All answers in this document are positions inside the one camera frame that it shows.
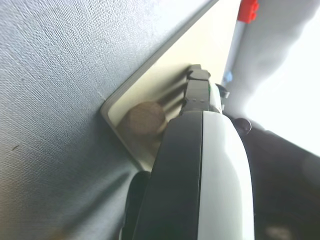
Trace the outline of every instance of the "gray fabric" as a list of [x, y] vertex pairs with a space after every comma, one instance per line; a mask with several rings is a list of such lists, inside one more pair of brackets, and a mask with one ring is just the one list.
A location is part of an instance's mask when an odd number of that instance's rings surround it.
[[1, 1], [1, 240], [115, 237], [136, 169], [99, 108], [206, 2]]
[[245, 107], [257, 88], [284, 62], [320, 0], [259, 0], [255, 21], [246, 26], [232, 69], [225, 112], [247, 117]]

